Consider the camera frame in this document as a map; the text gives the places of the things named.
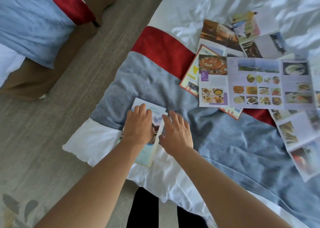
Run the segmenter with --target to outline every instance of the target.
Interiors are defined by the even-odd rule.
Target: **left hand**
[[[155,129],[152,127],[152,111],[146,111],[146,104],[135,106],[134,112],[128,111],[127,120],[124,124],[123,139],[130,145],[145,146],[154,136]]]

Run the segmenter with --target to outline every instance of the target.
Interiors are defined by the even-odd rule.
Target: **purple label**
[[[201,81],[209,81],[208,71],[201,71]]]

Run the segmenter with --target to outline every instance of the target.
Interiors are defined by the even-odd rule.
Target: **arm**
[[[193,149],[190,126],[182,116],[170,111],[163,115],[166,135],[160,144],[189,176],[219,228],[289,228],[281,217],[204,160]]]
[[[134,160],[153,136],[146,105],[128,112],[120,143],[42,218],[35,228],[105,228]]]

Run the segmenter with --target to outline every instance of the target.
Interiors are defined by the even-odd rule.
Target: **right hand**
[[[169,111],[169,116],[162,115],[164,121],[165,135],[159,136],[159,141],[165,151],[175,156],[184,148],[192,148],[193,142],[189,123],[179,113]]]

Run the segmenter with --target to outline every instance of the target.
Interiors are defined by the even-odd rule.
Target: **open brochure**
[[[218,22],[204,20],[197,50],[201,45],[221,56],[245,56],[233,29]]]
[[[234,14],[231,23],[247,57],[287,59],[290,54],[270,7]]]
[[[210,65],[199,68],[199,106],[316,110],[307,61],[239,57],[214,60],[228,70],[217,74]]]
[[[304,181],[320,173],[320,117],[317,111],[269,110]]]
[[[155,133],[153,138],[150,140],[150,142],[143,147],[143,149],[137,156],[135,163],[150,167],[152,165],[152,161],[154,159],[154,156],[159,144],[159,136],[161,135],[162,130],[165,126],[165,123],[162,120],[162,115],[163,114],[167,115],[168,113],[166,113],[165,108],[152,104],[150,102],[141,100],[139,98],[134,99],[131,110],[134,110],[134,107],[136,105],[141,105],[142,103],[146,104],[146,109],[152,110],[152,126],[155,129]]]
[[[179,84],[180,87],[186,89],[191,94],[195,96],[199,96],[199,87],[198,87],[198,81],[199,81],[199,58],[202,58],[203,56],[218,56],[218,54],[209,48],[207,48],[204,45],[201,45],[199,48],[194,60],[190,64],[190,67],[188,68],[185,76],[183,77],[181,83]],[[242,109],[239,108],[220,108],[223,112],[227,113],[232,118],[238,120]]]

